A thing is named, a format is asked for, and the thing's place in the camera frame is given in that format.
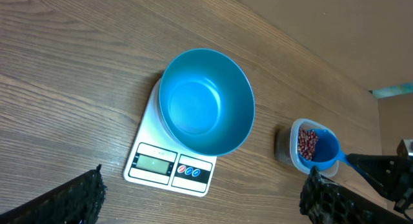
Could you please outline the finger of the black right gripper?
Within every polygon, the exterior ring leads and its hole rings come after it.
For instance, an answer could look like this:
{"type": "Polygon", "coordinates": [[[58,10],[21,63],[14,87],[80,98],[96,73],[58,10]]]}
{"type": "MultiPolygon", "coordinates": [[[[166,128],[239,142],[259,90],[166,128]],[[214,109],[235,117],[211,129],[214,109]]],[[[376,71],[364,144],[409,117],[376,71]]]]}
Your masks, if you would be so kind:
{"type": "Polygon", "coordinates": [[[357,172],[384,198],[388,198],[387,193],[390,188],[389,176],[386,173],[388,157],[363,154],[348,155],[348,161],[356,167],[357,172]]]}

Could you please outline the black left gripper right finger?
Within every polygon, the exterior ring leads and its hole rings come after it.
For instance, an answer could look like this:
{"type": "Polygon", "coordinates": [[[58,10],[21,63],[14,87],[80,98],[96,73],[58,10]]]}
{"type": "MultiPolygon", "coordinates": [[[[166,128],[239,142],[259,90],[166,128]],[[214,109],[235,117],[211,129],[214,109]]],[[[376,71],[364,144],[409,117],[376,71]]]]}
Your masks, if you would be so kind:
{"type": "Polygon", "coordinates": [[[317,224],[409,224],[410,221],[365,199],[319,173],[310,174],[300,193],[299,211],[317,224]]]}

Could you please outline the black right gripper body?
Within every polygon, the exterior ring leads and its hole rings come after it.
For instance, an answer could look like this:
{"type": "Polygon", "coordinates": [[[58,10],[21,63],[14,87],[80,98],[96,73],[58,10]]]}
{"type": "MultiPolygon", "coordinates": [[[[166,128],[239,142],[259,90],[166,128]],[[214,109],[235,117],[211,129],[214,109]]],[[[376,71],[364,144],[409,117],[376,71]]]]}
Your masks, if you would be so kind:
{"type": "Polygon", "coordinates": [[[389,156],[386,173],[390,188],[388,200],[394,202],[394,210],[406,218],[412,211],[412,139],[402,139],[396,156],[389,156]]]}

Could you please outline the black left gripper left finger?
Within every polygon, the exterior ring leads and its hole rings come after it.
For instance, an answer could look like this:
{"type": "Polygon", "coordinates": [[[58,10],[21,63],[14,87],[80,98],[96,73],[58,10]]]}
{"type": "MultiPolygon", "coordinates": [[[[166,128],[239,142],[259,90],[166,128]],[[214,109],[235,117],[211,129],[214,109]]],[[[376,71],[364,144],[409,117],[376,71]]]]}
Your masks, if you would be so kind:
{"type": "Polygon", "coordinates": [[[95,224],[106,198],[102,165],[1,214],[2,224],[95,224]]]}

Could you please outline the blue plastic measuring scoop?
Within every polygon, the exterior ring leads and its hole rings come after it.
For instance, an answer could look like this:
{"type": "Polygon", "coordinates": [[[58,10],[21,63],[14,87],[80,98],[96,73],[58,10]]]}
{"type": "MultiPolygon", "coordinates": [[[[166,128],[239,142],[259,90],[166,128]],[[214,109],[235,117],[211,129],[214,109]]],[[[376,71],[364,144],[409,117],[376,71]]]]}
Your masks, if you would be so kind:
{"type": "Polygon", "coordinates": [[[313,129],[319,136],[316,144],[316,154],[312,161],[306,160],[299,155],[304,166],[311,169],[317,167],[319,170],[326,170],[332,167],[337,161],[342,161],[356,171],[356,167],[348,161],[348,156],[341,150],[341,145],[337,137],[328,133],[326,130],[313,129]]]}

